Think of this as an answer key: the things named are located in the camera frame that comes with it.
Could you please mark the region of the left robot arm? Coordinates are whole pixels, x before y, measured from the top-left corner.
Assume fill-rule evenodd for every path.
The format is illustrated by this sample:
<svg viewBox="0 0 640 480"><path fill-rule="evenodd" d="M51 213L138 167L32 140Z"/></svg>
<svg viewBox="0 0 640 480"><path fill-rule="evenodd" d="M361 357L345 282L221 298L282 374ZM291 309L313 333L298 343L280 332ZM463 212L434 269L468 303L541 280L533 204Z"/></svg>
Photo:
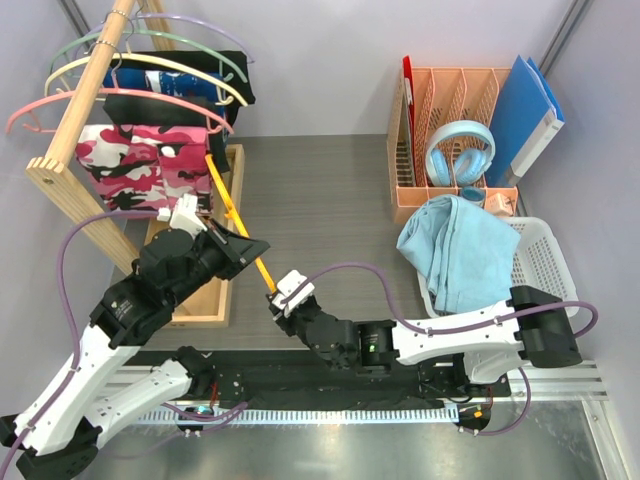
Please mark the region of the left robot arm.
<svg viewBox="0 0 640 480"><path fill-rule="evenodd" d="M268 242L211 222L195 232L168 228L145 245L132 272L109 287L78 346L41 396L1 419L1 443L19 457L26 479L72 479L139 416L180 397L204 398L215 368L195 348L179 348L142 380L99 399L109 378L214 278L231 280L269 249Z"/></svg>

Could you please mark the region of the orange plastic hanger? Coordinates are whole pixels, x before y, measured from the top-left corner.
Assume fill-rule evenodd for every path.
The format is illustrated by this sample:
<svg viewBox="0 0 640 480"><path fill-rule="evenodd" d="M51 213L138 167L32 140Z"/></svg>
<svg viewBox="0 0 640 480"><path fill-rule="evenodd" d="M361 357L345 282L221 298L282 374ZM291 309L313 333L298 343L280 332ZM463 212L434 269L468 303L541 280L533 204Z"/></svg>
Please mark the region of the orange plastic hanger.
<svg viewBox="0 0 640 480"><path fill-rule="evenodd" d="M218 191L218 194L226 208L226 217L229 218L233 225L237 228L238 232L245 237L249 236L249 233L244 225L244 222L231 198L231 195L222 179L221 174L219 173L218 169L216 168L214 161L213 161L213 157L211 154L207 154L205 156L205 162L206 165L208 167L209 173L212 177L213 183ZM264 280L268 291L273 294L276 292L276 283L274 282L271 274L269 273L266 265L264 264L263 260L258 257L255 261L254 261L256 268L258 269L262 279Z"/></svg>

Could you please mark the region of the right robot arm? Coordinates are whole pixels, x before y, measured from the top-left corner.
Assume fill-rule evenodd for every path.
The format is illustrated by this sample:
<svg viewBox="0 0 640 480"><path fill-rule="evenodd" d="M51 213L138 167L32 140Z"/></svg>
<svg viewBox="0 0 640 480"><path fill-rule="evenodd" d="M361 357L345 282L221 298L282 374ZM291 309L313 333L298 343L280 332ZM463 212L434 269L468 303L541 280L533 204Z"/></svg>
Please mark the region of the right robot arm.
<svg viewBox="0 0 640 480"><path fill-rule="evenodd" d="M511 288L510 298L478 310L431 319L361 321L322 310L312 293L270 299L275 323L297 337L329 368L386 376L456 357L453 388L471 396L507 372L530 364L540 369L578 365L583 358L564 301L531 286Z"/></svg>

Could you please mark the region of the light blue trousers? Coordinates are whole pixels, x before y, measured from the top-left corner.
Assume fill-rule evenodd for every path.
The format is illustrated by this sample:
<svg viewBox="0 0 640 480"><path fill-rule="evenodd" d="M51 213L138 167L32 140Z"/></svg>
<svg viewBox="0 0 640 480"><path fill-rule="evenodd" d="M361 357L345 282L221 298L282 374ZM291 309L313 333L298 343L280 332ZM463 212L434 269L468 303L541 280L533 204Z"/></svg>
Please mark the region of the light blue trousers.
<svg viewBox="0 0 640 480"><path fill-rule="evenodd" d="M416 210L396 248L426 280L432 308L457 314L510 297L520 234L498 217L454 195Z"/></svg>

